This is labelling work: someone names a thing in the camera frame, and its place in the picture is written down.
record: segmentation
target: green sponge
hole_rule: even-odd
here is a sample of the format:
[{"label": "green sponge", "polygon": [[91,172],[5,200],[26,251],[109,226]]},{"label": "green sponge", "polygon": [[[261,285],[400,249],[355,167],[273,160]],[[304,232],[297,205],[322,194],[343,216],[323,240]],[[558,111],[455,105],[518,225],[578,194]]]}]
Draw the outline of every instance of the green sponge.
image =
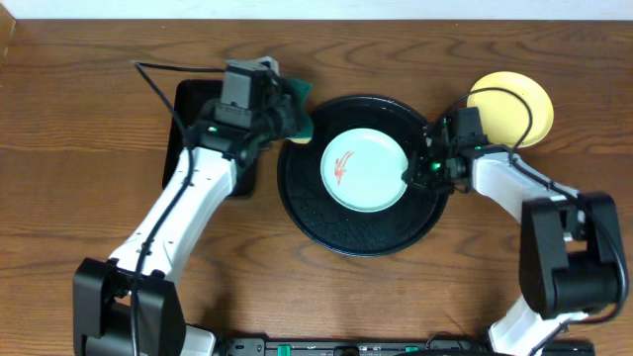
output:
[{"label": "green sponge", "polygon": [[315,124],[304,107],[308,94],[313,88],[313,84],[301,79],[283,78],[285,87],[292,92],[292,96],[297,104],[297,115],[299,116],[299,132],[292,137],[288,137],[294,143],[306,144],[313,139]]}]

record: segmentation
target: yellow bowl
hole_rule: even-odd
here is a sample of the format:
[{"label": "yellow bowl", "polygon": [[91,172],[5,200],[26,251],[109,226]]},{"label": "yellow bowl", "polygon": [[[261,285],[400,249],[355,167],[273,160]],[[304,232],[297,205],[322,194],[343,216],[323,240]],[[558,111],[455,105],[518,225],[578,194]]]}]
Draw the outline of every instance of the yellow bowl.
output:
[{"label": "yellow bowl", "polygon": [[[523,74],[497,72],[475,83],[473,89],[499,87],[520,95],[532,111],[532,129],[519,147],[537,143],[552,128],[554,107],[550,97],[540,85]],[[514,146],[525,133],[528,124],[527,111],[515,97],[501,91],[486,91],[468,98],[467,106],[479,108],[484,134],[491,143]]]}]

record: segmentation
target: black end effector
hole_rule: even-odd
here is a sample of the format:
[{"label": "black end effector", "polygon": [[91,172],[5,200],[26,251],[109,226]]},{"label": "black end effector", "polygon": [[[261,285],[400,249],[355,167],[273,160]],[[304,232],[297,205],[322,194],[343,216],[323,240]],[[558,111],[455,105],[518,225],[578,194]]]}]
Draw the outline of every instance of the black end effector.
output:
[{"label": "black end effector", "polygon": [[202,108],[190,128],[195,145],[222,152],[243,170],[270,141],[299,132],[302,109],[272,59],[230,60],[220,99]]},{"label": "black end effector", "polygon": [[418,189],[452,193],[456,185],[470,190],[470,162],[488,146],[479,109],[460,109],[436,123],[426,134],[426,143],[411,157],[403,179]]},{"label": "black end effector", "polygon": [[[176,286],[162,277],[142,277],[140,352],[178,355],[185,342],[185,318]],[[117,268],[116,261],[86,258],[81,263],[72,284],[75,355],[130,355],[130,307],[116,298],[128,294],[132,279],[130,272]]]},{"label": "black end effector", "polygon": [[[579,197],[604,224],[624,256],[615,204],[604,193]],[[618,296],[617,265],[607,237],[589,217],[578,222],[572,202],[537,199],[523,203],[519,283],[528,305],[544,319],[564,312],[600,312]],[[587,242],[587,250],[568,253],[564,233]]]}]

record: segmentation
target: round black tray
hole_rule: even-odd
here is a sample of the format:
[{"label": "round black tray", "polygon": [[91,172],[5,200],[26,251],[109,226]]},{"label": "round black tray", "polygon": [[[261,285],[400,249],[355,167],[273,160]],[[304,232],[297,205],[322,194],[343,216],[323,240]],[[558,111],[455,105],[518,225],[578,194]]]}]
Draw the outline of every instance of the round black tray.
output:
[{"label": "round black tray", "polygon": [[334,201],[320,177],[320,159],[337,135],[368,128],[391,136],[407,157],[425,140],[426,119],[397,101],[375,96],[331,100],[312,114],[309,144],[287,142],[277,166],[281,200],[297,227],[312,240],[343,254],[376,256],[400,251],[435,225],[448,195],[408,187],[391,207],[376,213],[351,211]]}]

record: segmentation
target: red marking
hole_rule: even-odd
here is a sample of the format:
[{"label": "red marking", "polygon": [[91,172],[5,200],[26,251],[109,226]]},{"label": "red marking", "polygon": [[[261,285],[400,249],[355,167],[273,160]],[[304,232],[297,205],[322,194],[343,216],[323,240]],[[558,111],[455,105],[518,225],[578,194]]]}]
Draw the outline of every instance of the red marking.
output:
[{"label": "red marking", "polygon": [[347,164],[347,160],[349,159],[349,157],[352,156],[352,154],[354,154],[354,151],[347,151],[340,159],[336,158],[336,168],[334,168],[334,175],[336,176],[336,178],[338,178],[338,185],[340,185],[340,180],[343,179],[343,174],[347,172],[347,169],[345,169],[345,164]]}]

